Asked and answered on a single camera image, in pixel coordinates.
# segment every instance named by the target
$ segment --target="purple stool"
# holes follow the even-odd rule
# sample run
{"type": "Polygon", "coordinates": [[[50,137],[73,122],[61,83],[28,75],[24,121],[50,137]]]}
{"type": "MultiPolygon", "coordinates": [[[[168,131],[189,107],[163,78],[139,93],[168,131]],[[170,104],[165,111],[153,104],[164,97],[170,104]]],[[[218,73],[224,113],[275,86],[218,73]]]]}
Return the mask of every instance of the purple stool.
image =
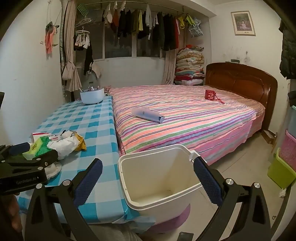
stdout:
{"type": "Polygon", "coordinates": [[[187,220],[190,213],[190,204],[187,206],[187,208],[178,216],[171,220],[165,221],[163,223],[156,224],[149,228],[147,232],[153,232],[153,233],[165,233],[169,232],[173,229],[177,229],[178,227],[181,227],[183,223],[187,220]]]}

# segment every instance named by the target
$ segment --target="picture frame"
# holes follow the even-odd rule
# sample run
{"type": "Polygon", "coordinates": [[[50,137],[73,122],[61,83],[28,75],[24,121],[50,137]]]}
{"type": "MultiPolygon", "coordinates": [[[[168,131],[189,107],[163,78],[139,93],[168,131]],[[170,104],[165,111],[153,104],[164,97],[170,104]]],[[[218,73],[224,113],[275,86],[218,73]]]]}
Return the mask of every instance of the picture frame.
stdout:
{"type": "Polygon", "coordinates": [[[231,12],[235,35],[256,36],[249,11],[231,12]]]}

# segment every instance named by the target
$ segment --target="striped bedsheet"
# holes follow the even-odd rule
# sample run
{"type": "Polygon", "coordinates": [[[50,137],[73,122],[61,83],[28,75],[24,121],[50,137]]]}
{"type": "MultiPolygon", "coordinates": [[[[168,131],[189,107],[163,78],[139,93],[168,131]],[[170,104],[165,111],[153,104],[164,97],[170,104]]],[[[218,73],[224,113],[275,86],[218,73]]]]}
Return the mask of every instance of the striped bedsheet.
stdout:
{"type": "Polygon", "coordinates": [[[265,113],[259,102],[208,86],[124,87],[109,94],[122,154],[182,144],[212,164],[258,131],[265,113]],[[206,89],[225,104],[206,100],[206,89]],[[164,115],[163,123],[132,116],[132,107],[142,106],[164,115]]]}

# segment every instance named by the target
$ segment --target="blue checkered bedsheet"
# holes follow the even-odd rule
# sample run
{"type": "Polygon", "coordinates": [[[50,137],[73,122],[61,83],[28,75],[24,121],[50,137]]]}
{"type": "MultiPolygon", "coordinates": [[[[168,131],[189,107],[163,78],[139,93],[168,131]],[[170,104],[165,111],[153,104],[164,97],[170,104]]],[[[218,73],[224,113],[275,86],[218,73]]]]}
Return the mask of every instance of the blue checkered bedsheet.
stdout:
{"type": "MultiPolygon", "coordinates": [[[[86,203],[79,207],[82,216],[87,223],[111,223],[118,219],[126,222],[136,218],[138,214],[127,206],[119,180],[112,98],[106,96],[102,103],[87,106],[81,101],[64,104],[37,128],[37,132],[53,134],[63,130],[77,131],[83,136],[87,151],[74,151],[61,160],[62,170],[48,186],[59,185],[65,179],[72,180],[99,158],[103,162],[103,173],[86,203]]],[[[18,197],[21,211],[27,211],[32,193],[33,190],[25,191],[18,197]]],[[[56,204],[56,210],[60,220],[65,222],[59,204],[56,204]]]]}

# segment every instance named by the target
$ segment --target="green laundry basket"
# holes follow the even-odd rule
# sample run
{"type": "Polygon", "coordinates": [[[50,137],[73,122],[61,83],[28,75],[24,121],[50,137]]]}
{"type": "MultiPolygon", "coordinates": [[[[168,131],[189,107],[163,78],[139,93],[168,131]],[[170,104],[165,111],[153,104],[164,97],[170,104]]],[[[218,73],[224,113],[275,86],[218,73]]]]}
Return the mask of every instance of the green laundry basket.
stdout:
{"type": "Polygon", "coordinates": [[[282,189],[287,188],[295,179],[296,172],[279,157],[279,150],[277,149],[274,161],[268,168],[267,175],[282,189]]]}

